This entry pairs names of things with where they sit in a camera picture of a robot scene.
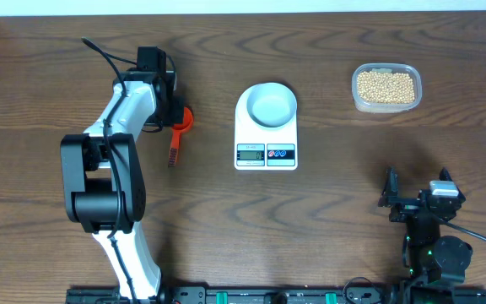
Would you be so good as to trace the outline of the red plastic measuring scoop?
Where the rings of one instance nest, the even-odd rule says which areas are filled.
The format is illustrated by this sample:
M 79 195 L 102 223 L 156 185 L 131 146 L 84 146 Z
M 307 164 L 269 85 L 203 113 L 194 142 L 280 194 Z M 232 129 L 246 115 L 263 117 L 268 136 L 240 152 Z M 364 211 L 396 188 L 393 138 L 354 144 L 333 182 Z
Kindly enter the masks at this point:
M 168 162 L 169 167 L 176 166 L 180 144 L 181 144 L 181 135 L 183 133 L 187 133 L 192 128 L 193 123 L 194 123 L 194 117 L 192 114 L 192 110 L 188 106 L 185 106 L 183 108 L 182 122 L 175 124 L 171 128 L 172 138 L 170 142 L 170 153 L 169 153 L 169 162 Z

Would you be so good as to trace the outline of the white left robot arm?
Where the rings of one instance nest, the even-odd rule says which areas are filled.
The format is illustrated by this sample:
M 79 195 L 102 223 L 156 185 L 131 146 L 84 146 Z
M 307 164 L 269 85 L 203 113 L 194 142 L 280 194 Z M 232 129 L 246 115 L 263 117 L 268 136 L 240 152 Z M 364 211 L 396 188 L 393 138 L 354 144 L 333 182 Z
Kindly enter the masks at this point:
M 137 141 L 148 123 L 171 127 L 183 118 L 174 99 L 174 70 L 131 68 L 116 77 L 113 95 L 97 120 L 60 145 L 67 217 L 104 249 L 121 299 L 158 297 L 161 270 L 143 233 L 146 189 Z

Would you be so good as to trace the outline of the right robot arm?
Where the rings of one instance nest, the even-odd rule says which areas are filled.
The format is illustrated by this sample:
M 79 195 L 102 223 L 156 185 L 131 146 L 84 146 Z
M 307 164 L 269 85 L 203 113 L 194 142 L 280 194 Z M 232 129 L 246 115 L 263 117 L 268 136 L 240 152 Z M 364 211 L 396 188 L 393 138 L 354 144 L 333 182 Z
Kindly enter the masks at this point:
M 472 246 L 440 233 L 465 201 L 447 169 L 415 198 L 399 195 L 398 175 L 394 168 L 387 169 L 378 205 L 390 210 L 389 221 L 406 225 L 402 263 L 409 277 L 389 288 L 385 303 L 486 303 L 485 289 L 462 286 Z

